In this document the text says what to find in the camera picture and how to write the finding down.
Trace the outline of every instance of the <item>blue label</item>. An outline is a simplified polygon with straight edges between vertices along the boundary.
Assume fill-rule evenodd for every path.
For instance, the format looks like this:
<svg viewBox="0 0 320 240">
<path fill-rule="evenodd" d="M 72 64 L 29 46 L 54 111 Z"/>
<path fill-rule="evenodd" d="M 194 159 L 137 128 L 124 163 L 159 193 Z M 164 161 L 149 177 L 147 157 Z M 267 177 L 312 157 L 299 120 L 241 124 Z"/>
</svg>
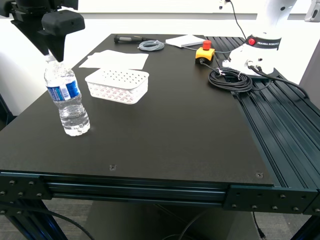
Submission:
<svg viewBox="0 0 320 240">
<path fill-rule="evenodd" d="M 65 101 L 80 94 L 77 81 L 61 86 L 47 87 L 53 101 Z"/>
<path fill-rule="evenodd" d="M 78 88 L 77 81 L 73 81 L 71 83 L 66 84 L 66 88 L 70 94 L 70 98 L 74 98 L 79 95 L 80 91 Z"/>
</svg>

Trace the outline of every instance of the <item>screw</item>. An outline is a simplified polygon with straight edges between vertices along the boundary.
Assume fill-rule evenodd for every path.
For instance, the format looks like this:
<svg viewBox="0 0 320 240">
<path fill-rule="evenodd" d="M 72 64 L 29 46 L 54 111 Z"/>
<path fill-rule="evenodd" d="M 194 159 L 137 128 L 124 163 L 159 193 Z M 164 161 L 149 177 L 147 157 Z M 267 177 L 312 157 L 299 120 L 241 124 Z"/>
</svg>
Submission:
<svg viewBox="0 0 320 240">
<path fill-rule="evenodd" d="M 256 172 L 255 173 L 255 176 L 258 178 L 258 179 L 262 179 L 264 177 L 264 174 L 262 172 Z"/>
<path fill-rule="evenodd" d="M 117 169 L 117 165 L 115 164 L 111 164 L 110 167 L 109 167 L 109 170 L 112 172 L 112 171 L 115 171 Z"/>
</svg>

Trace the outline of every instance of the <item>paper sheet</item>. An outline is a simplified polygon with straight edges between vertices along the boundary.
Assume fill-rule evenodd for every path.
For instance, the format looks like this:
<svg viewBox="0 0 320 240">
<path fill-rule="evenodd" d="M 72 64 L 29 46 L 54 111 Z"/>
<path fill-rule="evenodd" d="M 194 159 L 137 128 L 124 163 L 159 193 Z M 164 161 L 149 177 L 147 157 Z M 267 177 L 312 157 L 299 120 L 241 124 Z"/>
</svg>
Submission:
<svg viewBox="0 0 320 240">
<path fill-rule="evenodd" d="M 177 46 L 179 48 L 189 47 L 198 44 L 202 44 L 205 39 L 193 36 L 193 35 L 184 35 L 179 37 L 174 37 L 165 40 L 167 44 Z"/>
<path fill-rule="evenodd" d="M 80 68 L 115 68 L 115 69 L 133 69 L 142 70 L 148 58 L 145 53 L 123 53 L 112 50 L 96 52 L 81 64 Z"/>
</svg>

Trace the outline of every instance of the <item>white plastic basket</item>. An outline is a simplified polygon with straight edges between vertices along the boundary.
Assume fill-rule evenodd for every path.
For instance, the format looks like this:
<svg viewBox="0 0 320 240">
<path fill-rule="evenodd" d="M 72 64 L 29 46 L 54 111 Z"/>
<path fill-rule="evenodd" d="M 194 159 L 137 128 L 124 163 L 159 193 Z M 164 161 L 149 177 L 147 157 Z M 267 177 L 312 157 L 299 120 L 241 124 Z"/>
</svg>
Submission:
<svg viewBox="0 0 320 240">
<path fill-rule="evenodd" d="M 101 68 L 85 78 L 92 97 L 135 104 L 148 91 L 149 73 Z"/>
</svg>

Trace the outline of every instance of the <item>white wall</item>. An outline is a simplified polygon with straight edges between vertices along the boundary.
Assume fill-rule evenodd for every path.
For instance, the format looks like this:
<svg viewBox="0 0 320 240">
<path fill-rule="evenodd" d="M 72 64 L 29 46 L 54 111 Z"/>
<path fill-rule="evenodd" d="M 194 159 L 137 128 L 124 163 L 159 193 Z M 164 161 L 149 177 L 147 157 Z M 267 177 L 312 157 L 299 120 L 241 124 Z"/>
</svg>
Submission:
<svg viewBox="0 0 320 240">
<path fill-rule="evenodd" d="M 240 20 L 247 35 L 254 20 Z M 74 66 L 112 33 L 194 34 L 241 37 L 232 20 L 205 19 L 86 19 L 86 28 L 67 36 L 65 63 Z M 0 19 L 0 94 L 14 115 L 19 115 L 45 92 L 44 59 L 8 19 Z M 275 67 L 299 83 L 320 39 L 320 25 L 302 20 L 287 21 Z"/>
<path fill-rule="evenodd" d="M 233 0 L 238 14 L 256 14 L 266 0 Z M 305 14 L 311 0 L 297 0 L 293 14 Z M 232 13 L 225 0 L 79 0 L 79 13 Z"/>
</svg>

